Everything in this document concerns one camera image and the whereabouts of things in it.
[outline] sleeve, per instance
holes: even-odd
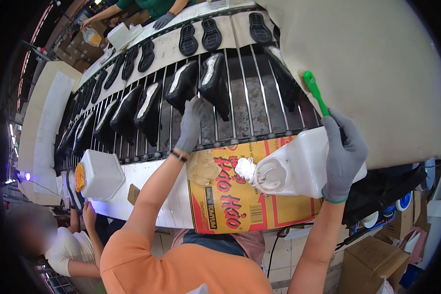
[[[150,253],[147,238],[129,230],[118,230],[109,239],[101,255],[100,274],[108,293],[130,293],[128,289],[136,285],[143,287],[164,277],[161,261]]]
[[[123,10],[126,10],[132,2],[133,0],[119,0],[118,3],[116,3],[116,6]]]
[[[56,273],[70,277],[69,269],[67,268],[69,265],[69,260],[70,258],[63,256],[52,256],[47,260],[47,262]]]

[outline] glove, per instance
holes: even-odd
[[[183,114],[180,125],[180,138],[175,144],[176,148],[184,152],[191,153],[198,144],[202,104],[203,101],[198,96],[185,102],[185,114]]]
[[[165,13],[165,15],[162,15],[157,21],[155,21],[153,28],[156,30],[163,28],[174,17],[175,17],[175,15],[170,12]]]
[[[355,123],[348,117],[330,108],[330,116],[322,118],[328,136],[327,183],[322,189],[323,198],[331,203],[348,199],[353,179],[363,165],[369,149]],[[340,127],[347,137],[341,144]]]

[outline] bracelet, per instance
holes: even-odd
[[[170,150],[170,154],[174,155],[178,158],[179,161],[186,162],[187,159],[183,157],[183,155],[176,153],[173,149]]]

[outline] brown paper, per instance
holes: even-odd
[[[127,194],[127,201],[129,201],[129,203],[132,205],[135,205],[135,201],[137,200],[140,191],[141,190],[137,189],[134,184],[131,184],[129,186],[129,193]]]
[[[212,157],[211,149],[193,152],[186,163],[188,180],[202,186],[212,183],[221,171],[222,168]]]

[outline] plastic bag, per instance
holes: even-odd
[[[83,29],[82,33],[83,33],[83,40],[85,40],[85,42],[92,45],[93,47],[100,46],[101,36],[97,31],[95,31],[92,28],[86,27]]]

